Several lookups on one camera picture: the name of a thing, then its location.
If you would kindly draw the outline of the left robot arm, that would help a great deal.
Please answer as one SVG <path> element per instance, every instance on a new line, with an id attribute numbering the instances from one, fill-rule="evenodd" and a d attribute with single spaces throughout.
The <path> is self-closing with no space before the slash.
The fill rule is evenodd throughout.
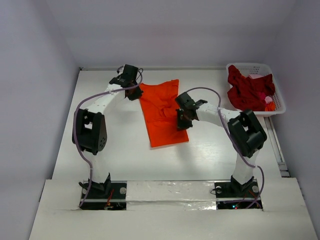
<path id="1" fill-rule="evenodd" d="M 101 92 L 83 99 L 76 107 L 73 114 L 72 142 L 89 168 L 89 177 L 86 183 L 79 185 L 85 190 L 85 195 L 95 194 L 104 198 L 111 191 L 111 177 L 105 180 L 95 179 L 94 170 L 101 167 L 93 159 L 85 157 L 84 153 L 96 156 L 101 152 L 108 139 L 106 114 L 111 112 L 120 102 L 138 100 L 144 93 L 140 88 L 143 81 L 143 69 L 125 64 L 116 70 L 117 76 L 113 77 L 107 88 Z"/>

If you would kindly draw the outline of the orange t-shirt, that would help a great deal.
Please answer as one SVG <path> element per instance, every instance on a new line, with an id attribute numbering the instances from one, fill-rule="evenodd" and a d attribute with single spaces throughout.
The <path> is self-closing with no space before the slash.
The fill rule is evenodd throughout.
<path id="1" fill-rule="evenodd" d="M 152 148 L 189 141 L 187 131 L 177 129 L 179 107 L 175 98 L 179 93 L 179 83 L 178 79 L 173 79 L 157 85 L 140 85 L 143 94 L 139 102 Z"/>

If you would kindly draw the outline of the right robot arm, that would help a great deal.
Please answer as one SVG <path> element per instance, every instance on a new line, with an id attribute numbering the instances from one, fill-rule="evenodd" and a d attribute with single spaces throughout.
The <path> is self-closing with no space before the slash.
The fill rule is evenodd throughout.
<path id="1" fill-rule="evenodd" d="M 217 182 L 215 195 L 225 199 L 248 197 L 249 191 L 257 187 L 254 182 L 256 159 L 267 140 L 267 134 L 254 112 L 250 109 L 241 112 L 227 110 L 203 99 L 194 101 L 187 92 L 178 95 L 175 102 L 178 105 L 176 112 L 179 131 L 191 128 L 194 120 L 222 127 L 237 153 L 230 180 Z"/>

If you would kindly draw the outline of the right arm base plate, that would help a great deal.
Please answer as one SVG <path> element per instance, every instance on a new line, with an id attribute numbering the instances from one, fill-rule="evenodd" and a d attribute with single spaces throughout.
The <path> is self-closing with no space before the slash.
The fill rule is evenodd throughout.
<path id="1" fill-rule="evenodd" d="M 232 189 L 230 181 L 218 181 L 214 183 L 210 193 L 215 195 L 218 210 L 263 209 L 256 179 L 243 192 Z"/>

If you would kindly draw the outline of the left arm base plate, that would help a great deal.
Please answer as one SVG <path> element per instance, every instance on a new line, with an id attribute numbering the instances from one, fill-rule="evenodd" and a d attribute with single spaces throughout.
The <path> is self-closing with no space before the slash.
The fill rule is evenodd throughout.
<path id="1" fill-rule="evenodd" d="M 110 190 L 108 193 L 103 193 L 101 190 L 90 188 L 87 198 L 80 206 L 81 210 L 109 210 L 122 211 L 126 210 L 126 181 L 112 181 L 110 183 Z"/>

